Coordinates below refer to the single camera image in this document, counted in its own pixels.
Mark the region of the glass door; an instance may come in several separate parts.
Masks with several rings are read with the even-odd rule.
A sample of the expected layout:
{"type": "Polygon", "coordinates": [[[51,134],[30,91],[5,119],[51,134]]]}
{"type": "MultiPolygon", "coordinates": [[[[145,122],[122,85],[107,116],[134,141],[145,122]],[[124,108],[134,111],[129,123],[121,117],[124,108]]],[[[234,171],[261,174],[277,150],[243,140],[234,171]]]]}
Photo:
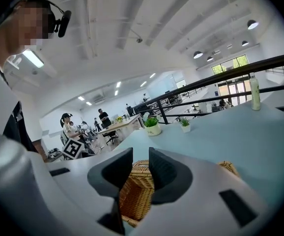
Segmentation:
{"type": "MultiPolygon", "coordinates": [[[[221,82],[218,83],[218,88],[221,96],[243,93],[251,90],[250,82],[248,80],[238,81],[238,82],[233,82],[233,81],[221,82]]],[[[242,95],[242,96],[232,97],[231,102],[233,106],[237,106],[247,101],[250,101],[251,99],[252,99],[251,95],[242,95]]]]}

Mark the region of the large white flower pot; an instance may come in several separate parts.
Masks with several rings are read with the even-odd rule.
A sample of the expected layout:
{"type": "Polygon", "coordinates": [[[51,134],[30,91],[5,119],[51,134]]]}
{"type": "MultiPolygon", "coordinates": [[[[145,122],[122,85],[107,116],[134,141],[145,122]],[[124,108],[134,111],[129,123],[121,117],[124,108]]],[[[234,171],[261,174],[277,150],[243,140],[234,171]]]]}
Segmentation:
{"type": "Polygon", "coordinates": [[[144,126],[148,136],[157,136],[162,132],[156,117],[149,117],[144,122],[144,126]]]}

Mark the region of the long ceiling light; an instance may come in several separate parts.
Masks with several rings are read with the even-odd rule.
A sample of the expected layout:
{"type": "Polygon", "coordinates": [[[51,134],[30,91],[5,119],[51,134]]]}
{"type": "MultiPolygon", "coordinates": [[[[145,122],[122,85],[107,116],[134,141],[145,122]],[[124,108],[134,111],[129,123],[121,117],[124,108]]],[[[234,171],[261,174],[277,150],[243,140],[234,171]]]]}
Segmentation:
{"type": "Polygon", "coordinates": [[[24,55],[37,68],[41,68],[44,66],[44,62],[30,49],[24,50],[22,52],[22,55],[24,55]]]}

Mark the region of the ceiling light panels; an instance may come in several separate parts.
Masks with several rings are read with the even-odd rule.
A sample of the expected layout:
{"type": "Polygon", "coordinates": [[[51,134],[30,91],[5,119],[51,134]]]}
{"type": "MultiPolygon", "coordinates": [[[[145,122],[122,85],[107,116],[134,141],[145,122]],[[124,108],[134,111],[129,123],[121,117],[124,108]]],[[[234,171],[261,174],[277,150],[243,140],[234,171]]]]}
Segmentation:
{"type": "Polygon", "coordinates": [[[77,100],[78,103],[93,106],[103,103],[106,100],[113,99],[128,93],[136,92],[145,87],[152,79],[156,77],[156,73],[146,74],[139,77],[132,77],[113,84],[101,86],[96,90],[92,90],[77,100]]]}

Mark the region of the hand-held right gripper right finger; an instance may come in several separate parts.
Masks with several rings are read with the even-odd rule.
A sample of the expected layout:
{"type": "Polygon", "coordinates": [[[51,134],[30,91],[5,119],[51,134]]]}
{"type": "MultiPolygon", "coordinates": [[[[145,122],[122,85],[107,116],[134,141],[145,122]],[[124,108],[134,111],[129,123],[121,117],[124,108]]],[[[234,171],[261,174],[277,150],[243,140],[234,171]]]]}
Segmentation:
{"type": "Polygon", "coordinates": [[[137,236],[252,236],[265,222],[264,200],[218,164],[150,148],[149,169],[155,191],[137,236]]]}

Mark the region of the pale green bottle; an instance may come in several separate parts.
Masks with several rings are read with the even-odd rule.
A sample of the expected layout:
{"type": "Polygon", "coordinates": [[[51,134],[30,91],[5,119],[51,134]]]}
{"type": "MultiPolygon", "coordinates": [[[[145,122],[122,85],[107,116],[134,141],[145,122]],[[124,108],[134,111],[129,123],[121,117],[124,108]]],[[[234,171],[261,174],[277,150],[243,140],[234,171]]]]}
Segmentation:
{"type": "Polygon", "coordinates": [[[250,88],[252,93],[252,109],[259,111],[261,109],[260,93],[259,93],[259,83],[255,74],[250,73],[250,88]]]}

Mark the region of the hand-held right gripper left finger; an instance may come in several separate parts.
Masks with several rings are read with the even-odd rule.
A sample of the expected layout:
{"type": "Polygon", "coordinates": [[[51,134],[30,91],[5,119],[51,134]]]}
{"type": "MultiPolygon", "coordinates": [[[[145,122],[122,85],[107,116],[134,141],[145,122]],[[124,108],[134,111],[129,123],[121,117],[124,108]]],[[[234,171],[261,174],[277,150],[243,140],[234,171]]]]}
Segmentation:
{"type": "Polygon", "coordinates": [[[47,164],[64,195],[100,225],[123,230],[120,191],[133,167],[133,149],[47,164]]]}

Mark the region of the small white potted plant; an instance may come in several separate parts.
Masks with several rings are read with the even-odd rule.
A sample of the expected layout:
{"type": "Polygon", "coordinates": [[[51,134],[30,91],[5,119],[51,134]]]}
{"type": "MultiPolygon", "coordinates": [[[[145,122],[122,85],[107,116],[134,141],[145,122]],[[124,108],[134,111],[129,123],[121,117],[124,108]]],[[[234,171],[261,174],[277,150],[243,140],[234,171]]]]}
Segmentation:
{"type": "Polygon", "coordinates": [[[186,117],[182,117],[180,119],[180,125],[184,133],[188,133],[191,131],[190,121],[186,117]]]}

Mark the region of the black office chair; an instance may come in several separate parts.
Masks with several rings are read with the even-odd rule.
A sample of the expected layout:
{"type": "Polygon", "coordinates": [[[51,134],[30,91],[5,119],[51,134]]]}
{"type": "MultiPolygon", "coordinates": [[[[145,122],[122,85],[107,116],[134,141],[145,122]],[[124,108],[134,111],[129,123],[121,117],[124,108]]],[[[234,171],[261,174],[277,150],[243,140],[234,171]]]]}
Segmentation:
{"type": "Polygon", "coordinates": [[[119,138],[116,134],[116,131],[108,132],[103,135],[105,138],[108,138],[106,141],[106,144],[108,145],[109,143],[114,144],[114,140],[119,138]]]}

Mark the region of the wicker tissue box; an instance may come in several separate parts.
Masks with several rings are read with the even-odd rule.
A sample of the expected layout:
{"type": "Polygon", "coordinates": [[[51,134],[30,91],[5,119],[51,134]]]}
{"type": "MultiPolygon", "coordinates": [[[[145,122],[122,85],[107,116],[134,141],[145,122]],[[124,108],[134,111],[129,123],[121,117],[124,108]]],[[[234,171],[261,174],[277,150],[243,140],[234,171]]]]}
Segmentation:
{"type": "Polygon", "coordinates": [[[153,158],[136,162],[120,191],[122,220],[135,228],[151,205],[175,202],[192,181],[191,171],[174,160],[153,158]]]}

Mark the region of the long wooden table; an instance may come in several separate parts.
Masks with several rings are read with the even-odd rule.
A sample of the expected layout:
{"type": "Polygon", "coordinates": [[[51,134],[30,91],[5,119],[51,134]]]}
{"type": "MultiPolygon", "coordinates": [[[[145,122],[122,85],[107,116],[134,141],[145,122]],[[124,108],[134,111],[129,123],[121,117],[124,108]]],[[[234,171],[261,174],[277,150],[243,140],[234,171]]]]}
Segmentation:
{"type": "Polygon", "coordinates": [[[114,124],[109,125],[107,128],[102,129],[97,136],[98,139],[106,143],[104,134],[109,132],[117,131],[121,140],[124,140],[128,137],[133,131],[138,129],[144,129],[144,123],[140,114],[134,115],[127,119],[123,119],[121,122],[115,122],[114,124]]]}

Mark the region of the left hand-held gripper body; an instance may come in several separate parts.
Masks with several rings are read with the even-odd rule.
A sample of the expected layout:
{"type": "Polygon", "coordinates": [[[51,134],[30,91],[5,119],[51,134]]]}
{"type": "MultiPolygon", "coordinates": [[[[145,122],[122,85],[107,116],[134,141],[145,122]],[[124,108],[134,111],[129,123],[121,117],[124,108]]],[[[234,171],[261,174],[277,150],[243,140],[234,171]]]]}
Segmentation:
{"type": "Polygon", "coordinates": [[[89,149],[88,145],[73,138],[70,138],[66,142],[61,153],[63,154],[64,160],[75,160],[95,155],[95,153],[89,149]]]}

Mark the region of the light blue table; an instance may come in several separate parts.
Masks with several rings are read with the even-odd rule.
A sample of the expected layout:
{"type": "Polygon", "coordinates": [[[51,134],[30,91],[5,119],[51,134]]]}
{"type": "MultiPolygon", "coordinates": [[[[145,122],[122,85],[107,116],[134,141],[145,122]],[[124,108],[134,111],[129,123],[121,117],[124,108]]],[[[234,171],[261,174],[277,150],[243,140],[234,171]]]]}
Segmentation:
{"type": "MultiPolygon", "coordinates": [[[[164,109],[166,108],[171,108],[171,106],[162,106],[162,100],[165,100],[166,98],[169,98],[170,96],[178,95],[187,91],[196,91],[197,89],[203,89],[206,88],[209,85],[212,84],[217,84],[218,82],[222,81],[227,81],[229,79],[233,79],[239,76],[243,75],[250,75],[252,72],[260,72],[260,71],[266,71],[278,67],[283,67],[284,66],[284,55],[257,61],[248,65],[244,65],[240,68],[236,68],[230,71],[226,71],[217,75],[213,75],[211,77],[199,80],[197,82],[191,83],[183,88],[179,88],[173,91],[170,91],[168,93],[165,93],[161,96],[158,96],[154,99],[151,99],[147,102],[141,103],[138,106],[134,107],[134,111],[137,114],[144,114],[144,113],[149,113],[151,111],[151,114],[153,114],[154,111],[160,111],[159,117],[163,118],[164,122],[159,121],[160,124],[169,124],[167,117],[174,117],[174,118],[180,118],[180,117],[201,117],[205,116],[211,113],[197,113],[197,114],[166,114],[164,112],[164,109]],[[147,105],[153,105],[153,103],[157,104],[157,108],[154,109],[147,109],[147,105]]],[[[276,86],[276,87],[269,87],[269,88],[262,88],[259,90],[259,93],[267,93],[267,92],[274,92],[274,91],[279,91],[279,90],[284,90],[284,86],[276,86]]],[[[216,97],[211,97],[211,98],[206,98],[206,99],[200,99],[200,100],[195,100],[195,101],[190,101],[186,103],[181,103],[181,104],[176,104],[173,105],[172,107],[181,107],[181,106],[187,106],[187,105],[194,105],[197,103],[203,103],[203,102],[211,102],[211,101],[216,101],[220,99],[225,99],[225,98],[233,98],[233,97],[240,97],[240,96],[247,96],[251,95],[250,91],[247,92],[241,92],[241,93],[235,93],[235,94],[228,94],[224,96],[216,96],[216,97]]],[[[283,107],[278,107],[278,109],[284,111],[284,106],[283,107]]]]}

